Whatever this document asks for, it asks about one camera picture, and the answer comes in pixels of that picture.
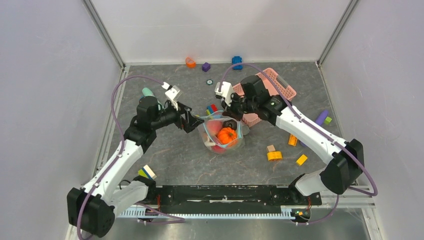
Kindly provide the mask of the pink plastic basket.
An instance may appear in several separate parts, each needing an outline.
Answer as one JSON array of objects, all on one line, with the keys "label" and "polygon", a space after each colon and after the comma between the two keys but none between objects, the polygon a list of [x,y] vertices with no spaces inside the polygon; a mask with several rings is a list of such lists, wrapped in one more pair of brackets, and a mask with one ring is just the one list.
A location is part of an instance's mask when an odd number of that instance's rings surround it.
[{"label": "pink plastic basket", "polygon": [[[273,68],[266,68],[263,72],[270,77],[271,81],[261,72],[258,72],[256,76],[262,79],[265,88],[271,96],[278,95],[280,91],[287,100],[292,101],[297,95],[297,92]],[[258,124],[260,121],[261,119],[255,113],[244,114],[242,118],[242,122],[249,128]]]}]

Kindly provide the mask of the pink toy peach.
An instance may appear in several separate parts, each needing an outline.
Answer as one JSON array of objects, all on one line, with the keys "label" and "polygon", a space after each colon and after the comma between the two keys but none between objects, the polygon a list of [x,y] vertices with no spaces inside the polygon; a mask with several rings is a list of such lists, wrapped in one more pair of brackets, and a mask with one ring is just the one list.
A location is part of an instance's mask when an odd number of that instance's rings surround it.
[{"label": "pink toy peach", "polygon": [[216,136],[223,128],[223,122],[220,120],[209,120],[206,124],[206,130],[211,136]]}]

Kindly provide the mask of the white toy mushroom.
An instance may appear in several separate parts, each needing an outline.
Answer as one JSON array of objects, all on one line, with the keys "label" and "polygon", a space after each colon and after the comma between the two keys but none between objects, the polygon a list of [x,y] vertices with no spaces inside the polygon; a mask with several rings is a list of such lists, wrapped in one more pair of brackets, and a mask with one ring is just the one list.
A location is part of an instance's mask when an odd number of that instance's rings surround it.
[{"label": "white toy mushroom", "polygon": [[203,143],[206,147],[213,147],[216,143],[209,137],[207,133],[202,135]]}]

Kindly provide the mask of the clear zip top bag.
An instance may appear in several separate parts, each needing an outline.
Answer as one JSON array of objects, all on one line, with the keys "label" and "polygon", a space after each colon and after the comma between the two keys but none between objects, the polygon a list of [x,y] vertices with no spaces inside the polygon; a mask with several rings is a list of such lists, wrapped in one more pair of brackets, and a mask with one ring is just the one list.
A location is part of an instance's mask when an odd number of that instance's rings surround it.
[{"label": "clear zip top bag", "polygon": [[244,146],[241,121],[223,115],[222,110],[200,118],[204,122],[197,129],[204,146],[211,152],[225,154]]}]

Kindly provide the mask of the red toy apple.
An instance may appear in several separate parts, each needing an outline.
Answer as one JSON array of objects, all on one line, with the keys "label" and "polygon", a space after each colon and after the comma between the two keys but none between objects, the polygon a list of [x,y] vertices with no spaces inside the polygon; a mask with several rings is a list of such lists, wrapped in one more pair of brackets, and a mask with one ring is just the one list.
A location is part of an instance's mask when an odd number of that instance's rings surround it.
[{"label": "red toy apple", "polygon": [[223,153],[226,151],[226,149],[225,149],[225,148],[222,148],[222,147],[220,147],[220,146],[218,146],[218,145],[214,145],[214,146],[212,146],[212,147],[211,147],[211,150],[212,150],[214,153],[217,153],[217,154],[223,154]]}]

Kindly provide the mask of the orange toy pumpkin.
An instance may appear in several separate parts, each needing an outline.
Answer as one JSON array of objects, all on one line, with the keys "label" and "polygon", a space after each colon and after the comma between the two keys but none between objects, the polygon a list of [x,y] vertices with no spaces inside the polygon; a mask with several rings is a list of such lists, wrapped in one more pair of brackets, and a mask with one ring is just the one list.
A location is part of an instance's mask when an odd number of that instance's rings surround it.
[{"label": "orange toy pumpkin", "polygon": [[236,130],[232,130],[229,127],[222,128],[216,137],[222,145],[233,146],[238,142],[238,134]]}]

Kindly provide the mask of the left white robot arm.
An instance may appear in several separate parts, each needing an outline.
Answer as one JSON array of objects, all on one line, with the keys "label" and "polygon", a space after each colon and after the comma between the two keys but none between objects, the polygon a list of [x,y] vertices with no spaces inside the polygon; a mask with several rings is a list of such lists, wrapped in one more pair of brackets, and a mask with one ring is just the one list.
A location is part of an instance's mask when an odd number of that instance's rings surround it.
[{"label": "left white robot arm", "polygon": [[191,108],[170,100],[162,108],[153,96],[140,100],[136,115],[124,132],[117,150],[106,165],[83,187],[72,188],[67,194],[68,221],[82,232],[104,237],[115,219],[130,206],[143,201],[153,203],[157,198],[156,182],[135,177],[121,190],[117,190],[131,166],[139,160],[157,137],[156,131],[169,125],[190,133],[204,120],[192,115]]}]

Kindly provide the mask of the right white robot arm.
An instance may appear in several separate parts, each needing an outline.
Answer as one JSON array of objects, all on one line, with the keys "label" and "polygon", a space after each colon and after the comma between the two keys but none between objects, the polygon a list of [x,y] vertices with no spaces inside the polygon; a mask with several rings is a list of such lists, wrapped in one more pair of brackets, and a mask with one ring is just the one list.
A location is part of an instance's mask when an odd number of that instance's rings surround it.
[{"label": "right white robot arm", "polygon": [[216,85],[215,95],[221,100],[225,116],[241,120],[244,114],[254,113],[294,135],[326,165],[323,169],[302,174],[291,183],[288,196],[293,203],[302,204],[310,195],[325,190],[342,195],[362,174],[364,153],[358,140],[346,141],[310,121],[281,94],[270,95],[257,75],[243,79],[241,86],[243,95],[235,93],[229,82]]}]

